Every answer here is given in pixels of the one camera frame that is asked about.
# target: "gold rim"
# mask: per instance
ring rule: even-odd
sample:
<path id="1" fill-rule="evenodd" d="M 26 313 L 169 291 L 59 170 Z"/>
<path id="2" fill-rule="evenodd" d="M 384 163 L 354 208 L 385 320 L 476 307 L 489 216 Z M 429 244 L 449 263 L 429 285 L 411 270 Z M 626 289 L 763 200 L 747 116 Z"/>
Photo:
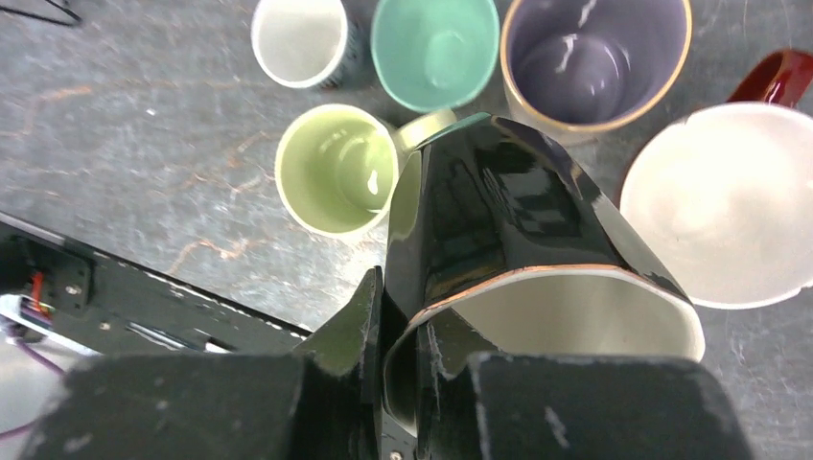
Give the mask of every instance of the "gold rim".
<path id="1" fill-rule="evenodd" d="M 523 95 L 520 93 L 520 89 L 517 87 L 517 84 L 514 82 L 514 78 L 511 76 L 511 71 L 508 68 L 508 60 L 507 60 L 507 47 L 508 47 L 508 31 L 511 29 L 511 25 L 514 22 L 514 14 L 517 12 L 517 9 L 520 7 L 520 3 L 526 0 L 514 0 L 511 2 L 511 6 L 508 8 L 508 13 L 505 15 L 505 21 L 502 23 L 502 33 L 500 34 L 499 38 L 499 67 L 502 70 L 502 77 L 505 81 L 505 85 L 508 87 L 511 95 L 514 99 L 517 100 L 518 103 L 523 107 L 523 110 L 533 116 L 535 119 L 546 123 L 548 125 L 553 125 L 554 127 L 558 127 L 565 131 L 569 132 L 591 132 L 591 131 L 604 131 L 609 129 L 614 129 L 616 127 L 622 127 L 636 118 L 640 117 L 649 109 L 651 109 L 655 104 L 663 99 L 663 96 L 666 95 L 666 92 L 669 88 L 672 87 L 675 80 L 678 79 L 678 76 L 681 74 L 681 70 L 684 67 L 684 63 L 686 57 L 688 56 L 688 48 L 689 44 L 691 43 L 691 31 L 692 31 L 692 21 L 691 21 L 691 6 L 689 5 L 689 0 L 682 0 L 684 4 L 684 12 L 685 12 L 685 20 L 686 20 L 686 34 L 684 40 L 684 48 L 681 52 L 681 58 L 678 60 L 678 65 L 675 67 L 675 70 L 672 72 L 672 75 L 669 76 L 669 80 L 661 87 L 660 90 L 649 99 L 644 105 L 642 105 L 638 110 L 626 115 L 622 118 L 617 120 L 612 120 L 611 122 L 599 123 L 594 125 L 570 125 L 567 123 L 560 122 L 558 120 L 554 120 L 546 115 L 543 115 L 539 110 L 533 107 L 531 103 L 529 103 Z"/>

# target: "gray marble surface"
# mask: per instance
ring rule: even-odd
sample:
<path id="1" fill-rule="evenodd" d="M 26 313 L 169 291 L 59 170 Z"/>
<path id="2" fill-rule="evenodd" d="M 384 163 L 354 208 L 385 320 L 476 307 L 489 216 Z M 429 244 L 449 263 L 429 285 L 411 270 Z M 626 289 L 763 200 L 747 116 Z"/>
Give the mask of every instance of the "gray marble surface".
<path id="1" fill-rule="evenodd" d="M 80 29 L 0 15 L 0 209 L 317 328 L 383 262 L 385 230 L 340 242 L 299 228 L 276 193 L 277 141 L 299 113 L 327 102 L 394 124 L 414 114 L 371 72 L 332 92 L 274 84 L 248 41 L 256 0 L 73 3 Z M 368 24 L 375 0 L 349 3 Z M 772 50 L 813 49 L 811 0 L 692 6 L 691 52 L 666 98 L 572 150 L 608 195 L 670 121 L 723 102 Z M 483 109 L 505 113 L 499 70 L 460 113 Z M 813 97 L 800 110 L 813 113 Z M 762 310 L 700 310 L 704 363 L 730 392 L 755 451 L 813 458 L 813 293 Z"/>

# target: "yellow-green cup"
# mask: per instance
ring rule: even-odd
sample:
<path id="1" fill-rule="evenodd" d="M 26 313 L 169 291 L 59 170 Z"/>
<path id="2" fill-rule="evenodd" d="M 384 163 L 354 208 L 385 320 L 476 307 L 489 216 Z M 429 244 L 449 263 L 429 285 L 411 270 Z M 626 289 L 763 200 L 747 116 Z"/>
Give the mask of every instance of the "yellow-green cup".
<path id="1" fill-rule="evenodd" d="M 408 154 L 457 121 L 451 110 L 400 129 L 358 107 L 326 104 L 293 121 L 277 148 L 277 190 L 290 214 L 327 237 L 354 238 L 379 224 Z"/>

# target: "red wire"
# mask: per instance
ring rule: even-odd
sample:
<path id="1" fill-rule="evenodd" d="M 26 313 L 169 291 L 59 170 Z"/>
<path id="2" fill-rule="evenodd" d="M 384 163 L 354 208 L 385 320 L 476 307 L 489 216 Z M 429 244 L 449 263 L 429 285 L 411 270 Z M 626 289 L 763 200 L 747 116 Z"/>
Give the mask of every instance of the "red wire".
<path id="1" fill-rule="evenodd" d="M 41 271 L 38 271 L 34 275 L 34 288 L 32 289 L 31 297 L 34 299 L 34 310 L 39 311 L 47 318 L 50 315 L 39 305 L 39 295 L 42 291 L 42 278 Z"/>

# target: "red mug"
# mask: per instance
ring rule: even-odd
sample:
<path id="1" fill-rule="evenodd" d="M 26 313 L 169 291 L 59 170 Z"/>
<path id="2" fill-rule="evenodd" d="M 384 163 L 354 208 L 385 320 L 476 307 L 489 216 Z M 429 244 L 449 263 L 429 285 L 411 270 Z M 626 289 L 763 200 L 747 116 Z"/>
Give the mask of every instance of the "red mug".
<path id="1" fill-rule="evenodd" d="M 813 285 L 813 55 L 762 60 L 726 103 L 655 136 L 620 211 L 697 305 L 748 309 Z"/>

